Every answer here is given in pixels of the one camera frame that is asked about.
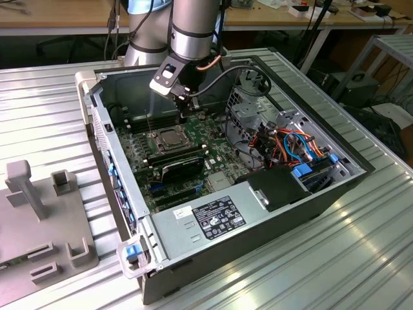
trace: blue cable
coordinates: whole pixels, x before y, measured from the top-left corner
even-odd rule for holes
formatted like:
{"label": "blue cable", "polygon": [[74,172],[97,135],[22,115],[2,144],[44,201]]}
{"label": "blue cable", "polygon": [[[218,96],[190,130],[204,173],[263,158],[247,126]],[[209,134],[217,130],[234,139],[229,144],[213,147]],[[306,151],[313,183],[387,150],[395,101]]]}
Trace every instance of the blue cable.
{"label": "blue cable", "polygon": [[287,145],[287,137],[288,137],[288,135],[286,135],[286,136],[284,137],[284,148],[285,148],[285,150],[287,151],[288,155],[290,155],[291,157],[294,157],[295,159],[299,160],[299,163],[303,163],[303,161],[301,160],[301,158],[300,158],[299,156],[294,155],[294,154],[290,151],[290,149],[289,149],[289,147],[288,147],[288,145]]}
{"label": "blue cable", "polygon": [[299,134],[296,134],[295,132],[293,132],[293,133],[291,133],[291,134],[287,134],[287,135],[284,137],[284,147],[285,147],[285,150],[287,151],[287,153],[288,153],[289,155],[291,155],[292,157],[298,159],[300,163],[303,163],[303,161],[301,160],[300,157],[294,155],[294,154],[290,151],[290,149],[289,149],[289,147],[288,147],[288,145],[287,145],[287,142],[288,142],[288,141],[287,141],[287,138],[288,138],[289,135],[293,135],[293,136],[298,137],[298,138],[301,140],[301,142],[303,142],[304,147],[305,147],[305,149],[307,150],[307,152],[310,154],[310,156],[313,157],[313,158],[318,158],[317,154],[316,154],[312,149],[310,149],[310,147],[308,146],[308,143],[304,140],[304,138],[303,138],[302,136],[300,136]]}

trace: wooden desk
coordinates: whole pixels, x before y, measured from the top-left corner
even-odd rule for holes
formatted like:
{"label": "wooden desk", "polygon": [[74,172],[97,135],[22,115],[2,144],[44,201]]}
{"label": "wooden desk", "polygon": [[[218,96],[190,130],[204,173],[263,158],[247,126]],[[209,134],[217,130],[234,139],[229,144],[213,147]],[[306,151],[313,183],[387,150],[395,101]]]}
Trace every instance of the wooden desk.
{"label": "wooden desk", "polygon": [[[0,8],[0,36],[105,34],[112,0],[23,0],[31,15]],[[15,8],[22,6],[7,5]],[[128,14],[121,7],[121,32]]]}
{"label": "wooden desk", "polygon": [[[64,34],[105,34],[106,22],[112,0],[23,0],[31,15],[0,9],[0,36],[39,36]],[[382,21],[366,23],[348,11],[349,6],[339,6],[337,15],[331,15],[320,25],[311,51],[301,67],[307,73],[331,30],[397,28],[401,34],[410,24],[406,19],[383,24]],[[251,10],[229,8],[224,30],[304,30],[307,18],[296,18],[282,6],[277,10],[255,2]],[[128,32],[128,14],[121,9],[121,33]]]}
{"label": "wooden desk", "polygon": [[[337,6],[339,12],[321,22],[319,29],[333,27],[336,29],[377,29],[383,28],[383,21],[365,22],[352,15],[349,6]],[[394,25],[388,21],[385,28],[403,28],[410,24],[406,19],[397,20]],[[298,18],[288,13],[288,8],[282,6],[277,10],[255,2],[250,10],[240,8],[229,8],[227,10],[227,21],[225,30],[292,30],[303,29],[308,25],[308,19],[305,17]]]}

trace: white box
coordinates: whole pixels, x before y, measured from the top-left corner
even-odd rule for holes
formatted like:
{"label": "white box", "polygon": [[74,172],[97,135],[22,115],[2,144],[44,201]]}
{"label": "white box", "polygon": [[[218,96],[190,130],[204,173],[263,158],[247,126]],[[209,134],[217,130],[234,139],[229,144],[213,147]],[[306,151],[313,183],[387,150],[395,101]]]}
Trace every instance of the white box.
{"label": "white box", "polygon": [[[312,20],[315,20],[315,19],[318,18],[318,16],[320,15],[322,9],[323,9],[323,8],[319,8],[319,7],[316,7],[316,8],[314,9],[314,15],[312,16]],[[312,6],[310,6],[310,7],[308,8],[308,12],[305,14],[305,17],[308,18],[308,19],[310,19],[310,18],[311,18],[311,14],[312,14]],[[323,19],[329,18],[330,15],[331,15],[331,13],[330,13],[329,11],[326,11]]]}
{"label": "white box", "polygon": [[294,15],[294,16],[296,16],[296,17],[305,17],[305,14],[306,14],[308,11],[302,12],[302,11],[296,10],[293,6],[290,6],[290,8],[288,9],[288,12],[289,12],[291,15]]}

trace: power supply label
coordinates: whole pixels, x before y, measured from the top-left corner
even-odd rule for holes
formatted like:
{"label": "power supply label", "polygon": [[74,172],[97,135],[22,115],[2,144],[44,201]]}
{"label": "power supply label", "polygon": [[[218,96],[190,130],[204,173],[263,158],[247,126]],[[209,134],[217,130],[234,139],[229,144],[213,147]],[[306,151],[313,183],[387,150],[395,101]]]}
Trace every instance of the power supply label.
{"label": "power supply label", "polygon": [[194,213],[205,237],[209,240],[246,224],[230,196],[194,208],[192,213]]}

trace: gray 3d printed part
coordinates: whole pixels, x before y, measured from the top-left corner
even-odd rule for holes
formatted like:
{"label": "gray 3d printed part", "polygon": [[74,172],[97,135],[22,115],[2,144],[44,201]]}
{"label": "gray 3d printed part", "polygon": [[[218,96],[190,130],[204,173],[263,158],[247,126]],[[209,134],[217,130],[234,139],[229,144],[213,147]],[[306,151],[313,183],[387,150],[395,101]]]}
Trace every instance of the gray 3d printed part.
{"label": "gray 3d printed part", "polygon": [[23,194],[22,191],[13,192],[10,195],[6,195],[6,198],[8,202],[10,202],[10,204],[15,208],[20,205],[24,205],[25,203],[28,203],[26,196],[25,194]]}
{"label": "gray 3d printed part", "polygon": [[12,186],[12,189],[10,190],[13,191],[16,188],[20,188],[27,201],[32,206],[39,221],[44,220],[47,215],[38,193],[34,189],[32,182],[29,180],[32,176],[32,171],[30,170],[28,162],[26,160],[19,160],[13,163],[8,163],[6,165],[6,171],[6,184]]}
{"label": "gray 3d printed part", "polygon": [[49,280],[60,273],[60,268],[56,262],[48,263],[47,265],[41,266],[39,268],[30,271],[32,276],[30,279],[33,283],[38,284],[45,280]]}
{"label": "gray 3d printed part", "polygon": [[81,253],[74,251],[69,243],[66,243],[67,257],[73,267],[79,267],[87,263],[90,259],[89,246],[85,238],[82,238],[83,249]]}
{"label": "gray 3d printed part", "polygon": [[64,195],[74,189],[73,181],[70,181],[67,170],[53,172],[51,174],[53,180],[53,188],[56,195]]}
{"label": "gray 3d printed part", "polygon": [[[33,184],[29,177],[26,161],[8,166],[8,189],[0,191],[0,307],[99,261],[76,175],[59,171]],[[46,219],[38,220],[22,186],[32,187]]]}
{"label": "gray 3d printed part", "polygon": [[27,251],[27,258],[31,262],[36,262],[42,260],[50,255],[53,255],[57,252],[57,247],[53,245],[53,242],[48,242],[46,244],[40,245],[35,249]]}

